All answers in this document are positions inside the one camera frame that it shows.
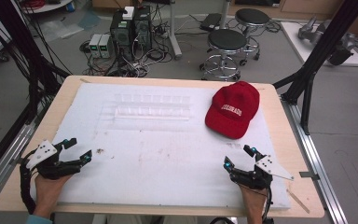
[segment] blue sleeve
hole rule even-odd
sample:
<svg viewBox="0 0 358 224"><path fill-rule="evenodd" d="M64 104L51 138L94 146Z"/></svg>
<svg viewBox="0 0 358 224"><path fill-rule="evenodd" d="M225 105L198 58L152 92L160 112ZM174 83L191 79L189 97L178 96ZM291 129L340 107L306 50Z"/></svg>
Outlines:
<svg viewBox="0 0 358 224"><path fill-rule="evenodd" d="M52 224L52 223L53 223L52 221L46 218L29 215L27 222L25 224Z"/></svg>

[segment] hand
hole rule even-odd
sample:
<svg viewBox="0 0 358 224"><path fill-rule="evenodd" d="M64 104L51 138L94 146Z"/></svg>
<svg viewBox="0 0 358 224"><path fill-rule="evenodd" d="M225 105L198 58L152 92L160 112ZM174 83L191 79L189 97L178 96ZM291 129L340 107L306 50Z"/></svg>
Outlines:
<svg viewBox="0 0 358 224"><path fill-rule="evenodd" d="M46 179L42 175L36 177L34 180L36 184L36 208L33 215L50 218L62 187L69 178L71 178L71 175L66 175L56 180Z"/></svg>
<svg viewBox="0 0 358 224"><path fill-rule="evenodd" d="M239 185L242 193L243 204L246 207L248 224L261 224L263 222L263 208L267 199L267 189L249 189Z"/></svg>

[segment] computer tower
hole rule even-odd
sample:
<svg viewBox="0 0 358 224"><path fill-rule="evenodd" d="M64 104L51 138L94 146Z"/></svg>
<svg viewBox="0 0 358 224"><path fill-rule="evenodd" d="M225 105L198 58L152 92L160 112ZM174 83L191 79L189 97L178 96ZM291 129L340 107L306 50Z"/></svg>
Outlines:
<svg viewBox="0 0 358 224"><path fill-rule="evenodd" d="M118 60L121 61L122 58L120 57L124 56L127 61L133 61L132 49L136 49L133 21L123 20L122 11L117 11L113 15L110 34L115 47L115 53L119 57Z"/></svg>
<svg viewBox="0 0 358 224"><path fill-rule="evenodd" d="M152 49L150 6L137 7L133 16L133 23L138 40L138 49L144 51Z"/></svg>

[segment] stool base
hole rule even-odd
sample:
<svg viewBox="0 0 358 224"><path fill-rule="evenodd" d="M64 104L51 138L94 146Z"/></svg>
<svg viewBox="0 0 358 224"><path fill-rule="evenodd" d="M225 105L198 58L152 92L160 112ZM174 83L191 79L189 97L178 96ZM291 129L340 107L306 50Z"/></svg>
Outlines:
<svg viewBox="0 0 358 224"><path fill-rule="evenodd" d="M202 80L206 80L206 76L222 78L225 81L231 77L237 81L241 77L237 63L227 55L212 55L200 65L200 70L205 71Z"/></svg>

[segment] stool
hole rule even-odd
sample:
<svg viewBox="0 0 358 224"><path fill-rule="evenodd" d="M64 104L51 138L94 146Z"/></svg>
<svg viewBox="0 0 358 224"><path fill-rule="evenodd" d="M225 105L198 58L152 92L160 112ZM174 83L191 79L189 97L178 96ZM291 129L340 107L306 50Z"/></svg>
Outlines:
<svg viewBox="0 0 358 224"><path fill-rule="evenodd" d="M239 32L227 29L212 31L208 35L208 52L216 50L220 54L212 55L200 65L200 70L205 70L202 80L206 80L206 75L223 78L225 81L229 77L240 79L238 64L229 56L242 52L246 43L245 36Z"/></svg>
<svg viewBox="0 0 358 224"><path fill-rule="evenodd" d="M269 22L269 16L257 9L243 8L235 13L235 20L239 24L245 26L245 30L243 30L242 33L246 37L246 47L244 50L246 55L243 60L240 60L240 65L243 66L247 63L247 56L249 52L257 50L257 54L254 56L254 59L258 60L260 57L260 45L253 37L250 36L250 33L254 28L264 27Z"/></svg>

